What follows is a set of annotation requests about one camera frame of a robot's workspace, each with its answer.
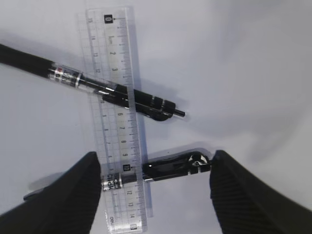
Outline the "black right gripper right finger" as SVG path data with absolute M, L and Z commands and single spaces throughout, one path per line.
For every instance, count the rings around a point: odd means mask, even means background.
M 310 234 L 312 212 L 274 190 L 233 157 L 217 150 L 211 200 L 224 234 Z

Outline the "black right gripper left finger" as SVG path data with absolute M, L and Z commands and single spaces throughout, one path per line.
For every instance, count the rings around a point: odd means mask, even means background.
M 88 234 L 101 195 L 96 152 L 87 153 L 60 178 L 1 214 L 2 234 Z

